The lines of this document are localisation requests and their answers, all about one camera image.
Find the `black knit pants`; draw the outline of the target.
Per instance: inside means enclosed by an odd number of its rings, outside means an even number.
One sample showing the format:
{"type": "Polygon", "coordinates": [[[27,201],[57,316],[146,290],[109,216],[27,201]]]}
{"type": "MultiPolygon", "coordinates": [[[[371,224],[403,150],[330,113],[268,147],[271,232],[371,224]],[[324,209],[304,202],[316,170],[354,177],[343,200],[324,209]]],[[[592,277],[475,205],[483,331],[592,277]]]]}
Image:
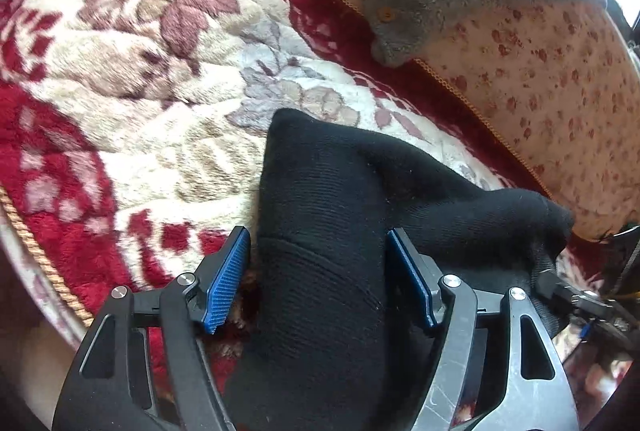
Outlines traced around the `black knit pants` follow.
{"type": "Polygon", "coordinates": [[[388,231],[470,286],[529,289],[573,214],[519,188],[485,191],[420,148],[278,110],[259,185],[257,321],[224,387],[243,430],[402,430],[431,341],[396,295],[388,231]]]}

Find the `red and cream floral blanket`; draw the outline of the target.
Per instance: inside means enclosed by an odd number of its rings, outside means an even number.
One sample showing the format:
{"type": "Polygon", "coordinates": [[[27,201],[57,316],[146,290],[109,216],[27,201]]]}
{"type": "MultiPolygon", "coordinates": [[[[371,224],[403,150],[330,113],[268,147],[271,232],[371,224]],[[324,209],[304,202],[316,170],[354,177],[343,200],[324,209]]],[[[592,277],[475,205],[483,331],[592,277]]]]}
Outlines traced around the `red and cream floral blanket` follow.
{"type": "Polygon", "coordinates": [[[371,38],[346,0],[3,0],[1,243],[58,336],[77,347],[116,284],[163,285],[254,221],[281,107],[542,190],[459,92],[378,64],[371,38]]]}

